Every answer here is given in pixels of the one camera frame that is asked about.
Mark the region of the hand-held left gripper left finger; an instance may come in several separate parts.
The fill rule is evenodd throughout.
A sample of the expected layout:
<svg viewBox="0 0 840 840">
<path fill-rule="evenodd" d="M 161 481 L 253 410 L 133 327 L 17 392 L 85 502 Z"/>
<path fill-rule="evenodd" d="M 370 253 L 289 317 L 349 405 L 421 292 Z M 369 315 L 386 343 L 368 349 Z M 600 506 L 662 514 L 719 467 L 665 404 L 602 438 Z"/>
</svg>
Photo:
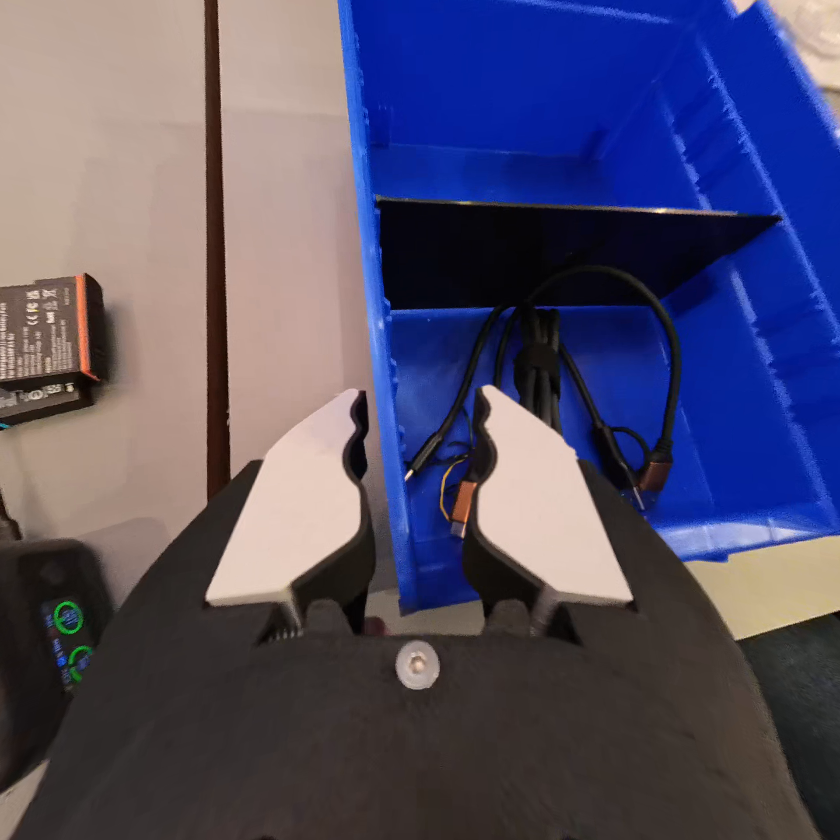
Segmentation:
<svg viewBox="0 0 840 840">
<path fill-rule="evenodd" d="M 366 392 L 348 389 L 281 436 L 259 464 L 205 592 L 212 607 L 274 605 L 303 628 L 330 601 L 364 632 L 375 533 L 363 477 Z"/>
</svg>

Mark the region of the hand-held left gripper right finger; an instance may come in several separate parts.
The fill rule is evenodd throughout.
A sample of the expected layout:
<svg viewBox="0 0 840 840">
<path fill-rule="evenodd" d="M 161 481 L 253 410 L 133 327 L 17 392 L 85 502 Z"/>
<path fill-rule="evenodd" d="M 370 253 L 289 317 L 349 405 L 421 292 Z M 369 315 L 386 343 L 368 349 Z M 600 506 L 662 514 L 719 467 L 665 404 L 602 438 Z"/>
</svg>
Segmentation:
<svg viewBox="0 0 840 840">
<path fill-rule="evenodd" d="M 627 608 L 631 586 L 574 449 L 494 385 L 474 404 L 462 569 L 486 619 L 518 603 L 548 636 L 568 605 Z"/>
</svg>

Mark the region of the blue plastic bin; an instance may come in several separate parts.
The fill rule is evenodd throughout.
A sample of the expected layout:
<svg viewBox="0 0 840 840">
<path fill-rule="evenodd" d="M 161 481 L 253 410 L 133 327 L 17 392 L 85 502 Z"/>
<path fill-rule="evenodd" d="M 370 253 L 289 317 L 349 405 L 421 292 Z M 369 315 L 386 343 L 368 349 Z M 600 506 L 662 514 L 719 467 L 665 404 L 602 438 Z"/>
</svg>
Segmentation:
<svg viewBox="0 0 840 840">
<path fill-rule="evenodd" d="M 439 455 L 405 482 L 493 308 L 392 309 L 378 196 L 780 216 L 660 299 L 683 367 L 674 464 L 646 515 L 686 561 L 837 535 L 838 126 L 766 31 L 730 2 L 340 2 L 339 15 L 403 607 L 475 597 L 438 492 L 509 316 Z"/>
</svg>

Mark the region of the black blurred desk device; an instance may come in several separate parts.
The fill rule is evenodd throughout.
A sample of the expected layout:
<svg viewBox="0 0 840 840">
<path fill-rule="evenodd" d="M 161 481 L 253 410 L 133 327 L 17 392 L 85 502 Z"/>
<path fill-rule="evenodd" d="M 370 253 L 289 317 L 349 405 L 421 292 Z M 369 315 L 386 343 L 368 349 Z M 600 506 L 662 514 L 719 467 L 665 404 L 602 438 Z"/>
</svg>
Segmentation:
<svg viewBox="0 0 840 840">
<path fill-rule="evenodd" d="M 79 541 L 15 541 L 1 554 L 1 788 L 46 756 L 114 604 Z"/>
</svg>

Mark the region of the black battery pack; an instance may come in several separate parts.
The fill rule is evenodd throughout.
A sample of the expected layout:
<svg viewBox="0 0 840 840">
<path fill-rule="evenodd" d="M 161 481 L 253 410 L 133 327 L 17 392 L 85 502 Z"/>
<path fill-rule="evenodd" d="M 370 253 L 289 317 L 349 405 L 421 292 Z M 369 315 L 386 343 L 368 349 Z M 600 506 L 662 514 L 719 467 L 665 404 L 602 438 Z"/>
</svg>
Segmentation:
<svg viewBox="0 0 840 840">
<path fill-rule="evenodd" d="M 1 388 L 1 429 L 75 412 L 93 403 L 91 387 L 83 381 L 11 383 Z"/>
</svg>

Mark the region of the black bin divider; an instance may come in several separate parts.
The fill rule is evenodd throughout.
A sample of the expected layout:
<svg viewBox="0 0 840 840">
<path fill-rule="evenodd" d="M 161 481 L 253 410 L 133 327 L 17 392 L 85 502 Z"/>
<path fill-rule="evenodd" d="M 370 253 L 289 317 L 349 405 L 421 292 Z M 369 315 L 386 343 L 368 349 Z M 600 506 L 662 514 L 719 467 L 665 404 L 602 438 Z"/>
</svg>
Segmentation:
<svg viewBox="0 0 840 840">
<path fill-rule="evenodd" d="M 448 202 L 378 196 L 385 298 L 398 311 L 516 305 L 570 268 L 603 266 L 657 298 L 775 227 L 775 214 Z"/>
</svg>

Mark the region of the person's dark trousers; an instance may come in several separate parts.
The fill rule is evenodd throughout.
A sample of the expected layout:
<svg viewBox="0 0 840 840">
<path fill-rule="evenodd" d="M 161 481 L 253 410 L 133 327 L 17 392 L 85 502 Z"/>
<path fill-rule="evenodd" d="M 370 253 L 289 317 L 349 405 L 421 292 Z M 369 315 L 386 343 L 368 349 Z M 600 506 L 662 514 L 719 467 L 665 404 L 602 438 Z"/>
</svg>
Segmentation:
<svg viewBox="0 0 840 840">
<path fill-rule="evenodd" d="M 823 838 L 839 838 L 839 618 L 739 642 L 770 709 L 794 782 Z"/>
</svg>

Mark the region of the black battery orange stripe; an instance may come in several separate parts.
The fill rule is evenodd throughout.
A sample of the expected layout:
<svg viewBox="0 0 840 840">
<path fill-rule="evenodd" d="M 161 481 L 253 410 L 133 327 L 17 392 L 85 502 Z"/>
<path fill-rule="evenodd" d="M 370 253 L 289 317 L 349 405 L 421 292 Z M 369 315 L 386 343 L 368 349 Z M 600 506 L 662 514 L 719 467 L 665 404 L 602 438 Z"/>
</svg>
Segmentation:
<svg viewBox="0 0 840 840">
<path fill-rule="evenodd" d="M 102 288 L 89 274 L 1 288 L 1 383 L 102 382 L 109 338 Z"/>
</svg>

